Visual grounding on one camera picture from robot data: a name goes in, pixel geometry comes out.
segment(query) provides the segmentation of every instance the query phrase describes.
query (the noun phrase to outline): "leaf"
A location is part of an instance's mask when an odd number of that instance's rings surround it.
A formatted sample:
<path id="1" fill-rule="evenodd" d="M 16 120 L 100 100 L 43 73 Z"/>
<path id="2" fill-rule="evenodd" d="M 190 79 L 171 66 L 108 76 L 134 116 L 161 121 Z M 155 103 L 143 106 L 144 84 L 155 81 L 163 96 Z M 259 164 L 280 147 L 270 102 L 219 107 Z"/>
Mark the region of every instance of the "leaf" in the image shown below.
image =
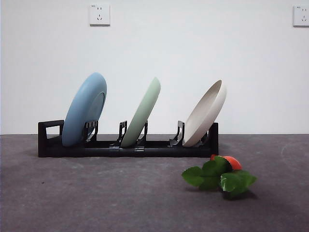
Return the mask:
<path id="1" fill-rule="evenodd" d="M 248 190 L 248 186 L 256 181 L 256 177 L 247 171 L 235 170 L 221 175 L 221 187 L 223 191 L 230 192 L 235 197 Z"/>
<path id="2" fill-rule="evenodd" d="M 199 186 L 200 190 L 211 190 L 218 188 L 219 176 L 204 177 L 204 182 Z"/>
<path id="3" fill-rule="evenodd" d="M 230 164 L 228 161 L 220 156 L 216 156 L 214 160 L 204 163 L 202 170 L 204 176 L 220 176 L 228 172 Z"/>
<path id="4" fill-rule="evenodd" d="M 203 171 L 195 166 L 192 168 L 188 168 L 182 174 L 182 177 L 188 184 L 193 186 L 200 186 L 204 182 L 204 178 L 201 177 Z"/>

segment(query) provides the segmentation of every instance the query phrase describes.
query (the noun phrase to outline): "green plate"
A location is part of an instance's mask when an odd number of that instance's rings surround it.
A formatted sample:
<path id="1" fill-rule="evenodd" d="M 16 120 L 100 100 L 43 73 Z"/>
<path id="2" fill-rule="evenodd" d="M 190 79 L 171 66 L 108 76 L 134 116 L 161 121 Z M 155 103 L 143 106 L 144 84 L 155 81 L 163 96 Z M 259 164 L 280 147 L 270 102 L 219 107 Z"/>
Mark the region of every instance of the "green plate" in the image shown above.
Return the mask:
<path id="1" fill-rule="evenodd" d="M 160 82 L 155 77 L 149 85 L 147 92 L 145 93 L 132 118 L 132 121 L 120 145 L 121 147 L 132 146 L 136 143 L 153 107 L 155 106 L 160 90 Z"/>

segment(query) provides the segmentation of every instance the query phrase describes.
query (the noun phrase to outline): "red fruit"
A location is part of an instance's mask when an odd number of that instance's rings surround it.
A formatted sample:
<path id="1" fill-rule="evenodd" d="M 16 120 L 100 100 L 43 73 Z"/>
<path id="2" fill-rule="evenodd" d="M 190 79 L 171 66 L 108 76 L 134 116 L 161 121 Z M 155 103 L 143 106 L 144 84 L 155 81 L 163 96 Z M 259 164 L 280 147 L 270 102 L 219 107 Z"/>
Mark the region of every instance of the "red fruit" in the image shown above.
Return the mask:
<path id="1" fill-rule="evenodd" d="M 211 155 L 211 160 L 214 160 L 215 156 L 216 156 L 215 154 Z M 241 170 L 242 169 L 241 164 L 234 157 L 231 157 L 231 156 L 221 156 L 221 157 L 226 159 L 231 164 L 233 170 Z"/>

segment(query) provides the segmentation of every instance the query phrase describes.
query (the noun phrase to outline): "black dish rack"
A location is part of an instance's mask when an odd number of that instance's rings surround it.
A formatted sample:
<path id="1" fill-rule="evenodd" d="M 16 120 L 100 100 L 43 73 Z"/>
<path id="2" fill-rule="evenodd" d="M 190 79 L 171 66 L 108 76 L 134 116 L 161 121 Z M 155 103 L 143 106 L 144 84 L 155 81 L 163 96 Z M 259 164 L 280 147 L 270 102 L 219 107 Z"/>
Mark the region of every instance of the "black dish rack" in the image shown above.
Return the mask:
<path id="1" fill-rule="evenodd" d="M 83 140 L 72 147 L 62 145 L 61 136 L 64 120 L 38 123 L 38 156 L 39 157 L 203 157 L 219 154 L 218 123 L 213 123 L 208 132 L 193 147 L 183 147 L 184 122 L 178 121 L 177 134 L 169 141 L 148 141 L 148 122 L 144 125 L 144 135 L 134 146 L 122 148 L 121 141 L 126 133 L 127 121 L 119 125 L 116 141 L 99 141 L 98 121 L 86 122 Z M 46 128 L 60 126 L 59 135 L 47 138 Z M 88 139 L 89 129 L 95 133 Z"/>

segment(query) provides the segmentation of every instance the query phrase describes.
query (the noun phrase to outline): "wall socket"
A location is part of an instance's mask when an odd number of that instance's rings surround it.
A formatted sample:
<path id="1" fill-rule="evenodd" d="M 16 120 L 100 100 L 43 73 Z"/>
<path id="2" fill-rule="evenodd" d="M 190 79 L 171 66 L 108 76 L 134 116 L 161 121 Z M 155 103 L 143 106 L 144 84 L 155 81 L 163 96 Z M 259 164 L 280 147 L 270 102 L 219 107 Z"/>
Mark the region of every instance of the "wall socket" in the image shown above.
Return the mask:
<path id="1" fill-rule="evenodd" d="M 110 26 L 111 25 L 111 6 L 109 4 L 90 4 L 89 24 L 91 26 Z"/>
<path id="2" fill-rule="evenodd" d="M 294 27 L 309 27 L 309 5 L 294 6 Z"/>

